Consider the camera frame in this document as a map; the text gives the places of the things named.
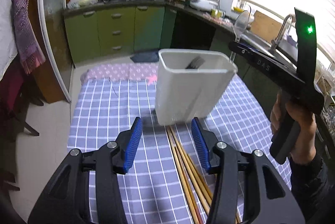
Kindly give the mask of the person's right forearm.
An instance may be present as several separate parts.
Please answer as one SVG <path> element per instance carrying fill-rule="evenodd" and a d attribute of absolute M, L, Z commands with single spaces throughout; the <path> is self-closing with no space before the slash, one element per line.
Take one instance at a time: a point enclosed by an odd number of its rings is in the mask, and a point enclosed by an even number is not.
<path fill-rule="evenodd" d="M 334 185 L 320 155 L 306 165 L 290 160 L 291 192 L 306 223 L 334 223 Z"/>

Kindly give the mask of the person's right hand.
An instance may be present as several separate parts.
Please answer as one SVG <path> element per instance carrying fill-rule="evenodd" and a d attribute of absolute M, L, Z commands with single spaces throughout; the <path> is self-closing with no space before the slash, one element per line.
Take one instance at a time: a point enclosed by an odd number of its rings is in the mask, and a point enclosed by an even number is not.
<path fill-rule="evenodd" d="M 286 103 L 289 115 L 299 124 L 300 133 L 290 155 L 293 162 L 298 165 L 307 165 L 316 156 L 315 135 L 316 120 L 312 112 L 292 102 Z"/>

